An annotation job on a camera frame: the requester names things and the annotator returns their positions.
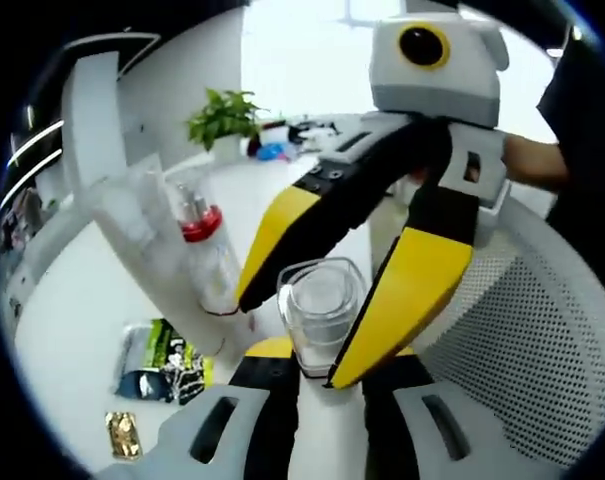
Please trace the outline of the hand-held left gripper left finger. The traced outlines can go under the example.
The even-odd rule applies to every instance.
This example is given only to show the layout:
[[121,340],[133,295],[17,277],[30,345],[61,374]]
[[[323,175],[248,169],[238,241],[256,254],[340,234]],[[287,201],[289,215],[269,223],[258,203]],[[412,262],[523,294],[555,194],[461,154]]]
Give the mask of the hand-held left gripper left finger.
[[286,337],[250,347],[226,384],[165,420],[156,445],[97,479],[286,479],[299,425],[301,369]]

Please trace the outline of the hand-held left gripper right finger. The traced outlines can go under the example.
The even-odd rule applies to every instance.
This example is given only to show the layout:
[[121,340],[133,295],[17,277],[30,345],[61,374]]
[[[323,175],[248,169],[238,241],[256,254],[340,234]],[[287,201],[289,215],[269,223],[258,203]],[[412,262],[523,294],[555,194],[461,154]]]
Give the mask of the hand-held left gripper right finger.
[[402,354],[362,381],[369,479],[559,479],[511,446],[493,411]]

